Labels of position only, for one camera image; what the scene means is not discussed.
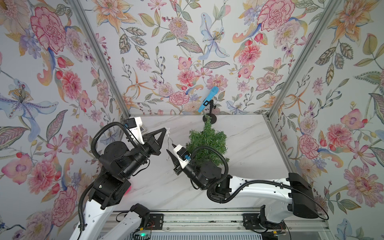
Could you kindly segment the clear string light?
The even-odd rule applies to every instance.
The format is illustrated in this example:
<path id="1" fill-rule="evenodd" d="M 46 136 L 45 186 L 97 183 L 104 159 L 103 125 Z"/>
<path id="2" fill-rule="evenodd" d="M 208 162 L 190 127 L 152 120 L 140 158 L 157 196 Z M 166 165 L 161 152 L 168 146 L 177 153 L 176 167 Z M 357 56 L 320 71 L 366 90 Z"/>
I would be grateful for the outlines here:
<path id="1" fill-rule="evenodd" d="M 167 143 L 168 143 L 168 147 L 167 147 L 167 150 L 169 150 L 169 151 L 171 151 L 174 155 L 175 155 L 175 153 L 174 153 L 174 146 L 173 146 L 173 144 L 174 144 L 174 141 L 172 140 L 172 138 L 171 138 L 171 136 L 170 136 L 170 128 L 167 128 L 166 127 L 166 136 L 167 136 Z"/>

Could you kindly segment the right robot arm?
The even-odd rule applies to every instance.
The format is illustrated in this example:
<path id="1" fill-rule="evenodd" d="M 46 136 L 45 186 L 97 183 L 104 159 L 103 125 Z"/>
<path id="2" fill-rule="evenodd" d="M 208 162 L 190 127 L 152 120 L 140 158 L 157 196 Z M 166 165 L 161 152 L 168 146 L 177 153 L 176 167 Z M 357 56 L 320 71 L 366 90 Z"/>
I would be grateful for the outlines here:
<path id="1" fill-rule="evenodd" d="M 218 157 L 224 167 L 218 167 L 212 160 L 197 166 L 196 157 L 202 150 Z M 278 180 L 251 180 L 232 176 L 229 175 L 225 157 L 208 146 L 199 146 L 189 153 L 185 147 L 177 145 L 168 154 L 174 163 L 175 173 L 184 173 L 194 188 L 206 191 L 208 199 L 214 203 L 227 204 L 237 197 L 270 200 L 270 204 L 260 207 L 257 218 L 264 229 L 279 225 L 291 216 L 323 221 L 329 219 L 325 208 L 315 201 L 311 185 L 297 173 L 289 173 L 287 178 Z"/>

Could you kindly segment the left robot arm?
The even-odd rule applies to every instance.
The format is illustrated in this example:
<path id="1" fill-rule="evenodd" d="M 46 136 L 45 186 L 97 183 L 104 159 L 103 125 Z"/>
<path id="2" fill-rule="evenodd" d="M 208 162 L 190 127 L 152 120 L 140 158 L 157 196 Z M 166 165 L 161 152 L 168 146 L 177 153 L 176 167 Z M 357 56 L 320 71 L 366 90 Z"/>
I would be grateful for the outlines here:
<path id="1" fill-rule="evenodd" d="M 97 178 L 82 192 L 78 204 L 79 223 L 71 235 L 72 240 L 95 240 L 106 220 L 131 187 L 130 178 L 150 162 L 152 155 L 159 156 L 167 133 L 166 128 L 142 135 L 140 118 L 124 123 L 112 122 L 102 127 L 91 142 L 91 152 L 102 164 Z M 129 149 L 122 141 L 112 142 L 103 154 L 97 151 L 99 138 L 109 129 L 119 127 L 133 145 Z"/>

